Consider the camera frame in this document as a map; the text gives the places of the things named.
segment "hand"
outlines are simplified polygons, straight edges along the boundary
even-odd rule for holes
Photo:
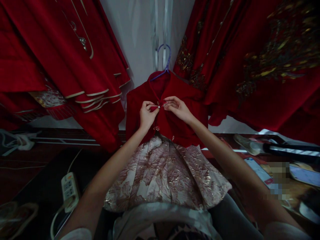
[[[159,112],[159,108],[153,112],[150,111],[150,108],[154,106],[157,107],[153,102],[150,101],[144,101],[142,103],[142,107],[140,109],[140,128],[144,131],[149,130]]]
[[[190,112],[189,108],[186,106],[184,101],[179,98],[167,97],[164,99],[167,102],[167,105],[164,107],[164,110],[173,112],[178,118],[184,121],[186,124],[190,124],[195,117]]]

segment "purple hanger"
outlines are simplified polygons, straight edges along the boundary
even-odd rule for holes
[[[150,82],[153,81],[153,80],[155,80],[156,78],[162,76],[162,75],[165,74],[166,72],[170,74],[170,72],[169,72],[169,63],[170,63],[170,58],[171,58],[171,48],[169,47],[168,44],[166,44],[166,45],[167,45],[167,47],[168,47],[169,50],[170,50],[167,65],[166,65],[164,71],[163,71],[160,75],[158,75],[158,76],[156,76],[155,78],[151,79]]]

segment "phone screen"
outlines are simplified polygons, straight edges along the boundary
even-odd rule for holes
[[[297,180],[320,187],[320,173],[291,165],[290,172]]]

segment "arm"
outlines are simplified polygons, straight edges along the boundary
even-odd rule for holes
[[[133,136],[103,165],[94,176],[87,190],[80,199],[59,238],[77,228],[87,228],[91,231],[92,239],[96,231],[98,219],[103,207],[104,198],[117,179],[119,173],[127,165],[132,154],[151,127],[159,109],[150,112],[154,103],[145,101],[140,110],[140,128]]]
[[[238,154],[232,151],[197,120],[183,101],[177,97],[168,97],[164,100],[168,103],[165,110],[173,112],[177,117],[190,125],[223,170],[231,176],[231,179],[243,194],[245,201],[251,206],[254,218],[258,222],[262,232],[264,232],[266,225],[271,222],[288,223],[303,231],[278,200],[266,199],[266,196],[270,195],[270,190],[263,184],[256,173]]]

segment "white sleeve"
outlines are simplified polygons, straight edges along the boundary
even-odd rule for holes
[[[312,240],[312,238],[300,229],[281,222],[272,222],[266,226],[264,240]]]
[[[92,240],[92,234],[89,229],[78,228],[69,232],[61,240]]]

